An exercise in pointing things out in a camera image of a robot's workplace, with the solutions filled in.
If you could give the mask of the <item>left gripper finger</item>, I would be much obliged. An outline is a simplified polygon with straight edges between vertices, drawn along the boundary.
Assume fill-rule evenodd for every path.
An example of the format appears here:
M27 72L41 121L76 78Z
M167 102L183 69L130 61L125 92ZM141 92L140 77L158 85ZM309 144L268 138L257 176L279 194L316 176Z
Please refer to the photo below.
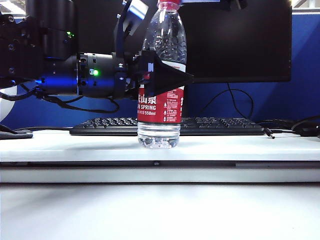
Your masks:
M141 72L146 97L158 96L194 82L192 74L163 63L154 50L141 51Z

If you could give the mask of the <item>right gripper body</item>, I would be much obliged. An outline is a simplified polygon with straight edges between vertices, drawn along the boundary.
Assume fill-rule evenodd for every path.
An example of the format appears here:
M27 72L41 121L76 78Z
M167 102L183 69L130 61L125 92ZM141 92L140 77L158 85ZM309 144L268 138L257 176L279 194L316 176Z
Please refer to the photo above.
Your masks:
M221 0L219 8L223 11L243 10L248 6L247 0Z

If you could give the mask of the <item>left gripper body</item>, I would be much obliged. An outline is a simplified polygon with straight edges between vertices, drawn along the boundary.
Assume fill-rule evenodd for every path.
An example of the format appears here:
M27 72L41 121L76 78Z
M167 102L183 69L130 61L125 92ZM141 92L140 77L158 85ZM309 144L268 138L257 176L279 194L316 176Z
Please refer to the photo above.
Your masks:
M151 53L141 50L136 54L124 52L113 53L114 87L113 99L135 98L140 83L148 75L148 63Z

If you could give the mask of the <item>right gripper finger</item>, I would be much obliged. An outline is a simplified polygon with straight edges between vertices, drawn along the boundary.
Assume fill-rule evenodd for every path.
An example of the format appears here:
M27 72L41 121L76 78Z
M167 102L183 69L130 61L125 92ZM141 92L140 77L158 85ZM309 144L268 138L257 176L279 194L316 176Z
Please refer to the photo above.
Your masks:
M193 4L193 3L219 3L221 0L181 0L182 4Z

